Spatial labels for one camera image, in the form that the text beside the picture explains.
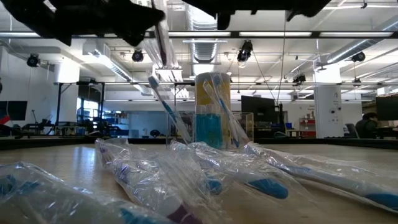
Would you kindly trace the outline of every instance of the office chair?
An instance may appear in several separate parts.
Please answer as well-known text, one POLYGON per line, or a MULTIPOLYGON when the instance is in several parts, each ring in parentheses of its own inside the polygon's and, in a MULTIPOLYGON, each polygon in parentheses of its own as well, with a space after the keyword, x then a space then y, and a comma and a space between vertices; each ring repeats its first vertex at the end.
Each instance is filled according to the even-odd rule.
POLYGON ((359 134, 356 131, 355 125, 354 124, 346 124, 347 129, 349 131, 349 137, 350 138, 359 138, 359 134))

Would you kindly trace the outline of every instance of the person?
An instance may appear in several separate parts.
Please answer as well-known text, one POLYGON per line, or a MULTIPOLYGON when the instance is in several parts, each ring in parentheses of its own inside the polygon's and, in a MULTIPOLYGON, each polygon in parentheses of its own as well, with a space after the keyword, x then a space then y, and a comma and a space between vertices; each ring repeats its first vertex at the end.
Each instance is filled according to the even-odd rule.
POLYGON ((356 132, 360 138, 376 138, 376 131, 379 120, 376 113, 366 113, 362 120, 355 125, 356 132))

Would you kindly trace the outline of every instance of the plastic wrapper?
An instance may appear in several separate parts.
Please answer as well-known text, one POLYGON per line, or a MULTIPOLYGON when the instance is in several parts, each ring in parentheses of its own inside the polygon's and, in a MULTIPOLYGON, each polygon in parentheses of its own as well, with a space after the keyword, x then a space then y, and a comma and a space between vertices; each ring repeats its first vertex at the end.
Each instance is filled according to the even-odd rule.
POLYGON ((292 217, 299 220, 309 215, 320 220, 324 214, 293 177, 254 155, 220 151, 203 142, 188 146, 173 142, 171 149, 195 155, 193 159, 208 177, 221 182, 222 193, 217 198, 222 198, 223 208, 245 211, 228 213, 236 223, 288 223, 292 217))
POLYGON ((162 10, 166 19, 154 27, 156 40, 144 39, 140 46, 146 50, 149 57, 159 68, 179 68, 173 45, 169 38, 169 25, 167 24, 167 4, 165 0, 152 0, 151 6, 162 10))
POLYGON ((0 167, 0 211, 8 223, 172 223, 131 202, 69 187, 23 162, 0 167))
POLYGON ((398 176, 388 170, 374 169, 362 162, 347 162, 323 156, 299 155, 266 149, 250 142, 246 154, 263 158, 294 177, 307 180, 330 192, 349 195, 377 207, 398 211, 398 176))
POLYGON ((239 145, 241 144, 242 145, 247 144, 249 142, 248 136, 246 135, 245 131, 243 130, 239 122, 234 117, 232 111, 227 107, 225 99, 218 90, 219 86, 224 85, 221 75, 220 74, 213 75, 211 79, 214 84, 214 89, 213 87, 211 87, 208 80, 206 80, 203 83, 203 89, 206 91, 207 95, 210 97, 212 102, 215 105, 220 106, 220 108, 222 108, 223 113, 227 116, 234 145, 236 147, 239 147, 239 145))
POLYGON ((134 202, 176 223, 225 223, 211 193, 220 186, 208 179, 190 154, 171 154, 130 146, 126 139, 97 140, 102 165, 134 202))
POLYGON ((171 117, 172 122, 181 132, 182 138, 185 143, 189 144, 192 142, 192 138, 189 135, 188 129, 181 119, 180 113, 174 113, 172 107, 166 102, 169 98, 169 91, 166 91, 163 86, 159 85, 159 80, 156 76, 150 75, 148 78, 150 87, 154 90, 156 98, 162 103, 165 112, 171 117))

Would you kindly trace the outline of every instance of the black monitor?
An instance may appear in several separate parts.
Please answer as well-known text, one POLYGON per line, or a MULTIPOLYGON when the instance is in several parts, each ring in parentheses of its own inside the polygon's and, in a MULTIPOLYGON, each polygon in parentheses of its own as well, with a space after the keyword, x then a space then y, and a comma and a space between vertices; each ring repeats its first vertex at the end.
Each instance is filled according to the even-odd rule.
POLYGON ((255 96, 242 96, 241 101, 242 112, 253 113, 254 122, 278 122, 277 112, 275 111, 275 100, 255 96))
POLYGON ((376 108, 379 120, 398 120, 398 96, 376 97, 376 108))
POLYGON ((0 101, 0 118, 9 115, 11 121, 24 121, 27 101, 0 101))

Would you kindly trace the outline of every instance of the table surface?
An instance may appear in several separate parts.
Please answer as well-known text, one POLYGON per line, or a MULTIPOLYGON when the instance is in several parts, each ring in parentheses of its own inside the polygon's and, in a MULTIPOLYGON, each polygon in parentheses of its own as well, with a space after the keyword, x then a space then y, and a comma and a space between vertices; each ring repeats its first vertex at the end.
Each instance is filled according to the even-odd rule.
MULTIPOLYGON (((164 149, 163 145, 143 145, 164 149)), ((292 154, 318 154, 347 161, 368 161, 383 169, 398 169, 398 151, 331 145, 265 145, 292 154)), ((72 186, 129 200, 113 175, 96 158, 93 144, 0 151, 0 164, 30 162, 72 186)), ((322 190, 307 188, 317 203, 292 197, 287 202, 259 200, 230 187, 218 196, 233 223, 398 223, 398 215, 322 190)))

